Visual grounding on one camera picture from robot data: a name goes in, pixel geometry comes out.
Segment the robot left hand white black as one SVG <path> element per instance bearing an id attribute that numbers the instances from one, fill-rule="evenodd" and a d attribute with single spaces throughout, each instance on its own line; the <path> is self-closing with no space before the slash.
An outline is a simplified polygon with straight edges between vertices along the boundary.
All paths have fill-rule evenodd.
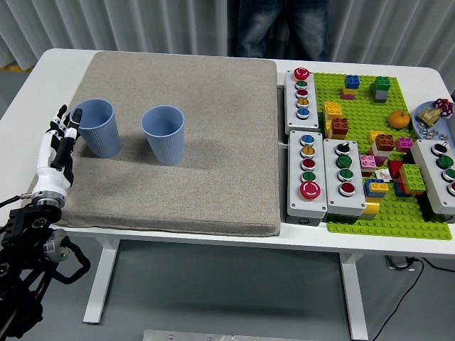
<path id="1" fill-rule="evenodd" d="M 73 149 L 80 136 L 78 129 L 81 119 L 81 109 L 71 114 L 66 105 L 51 119 L 38 153 L 38 181 L 32 190 L 34 200 L 43 197 L 65 200 L 66 190 L 74 181 Z"/>

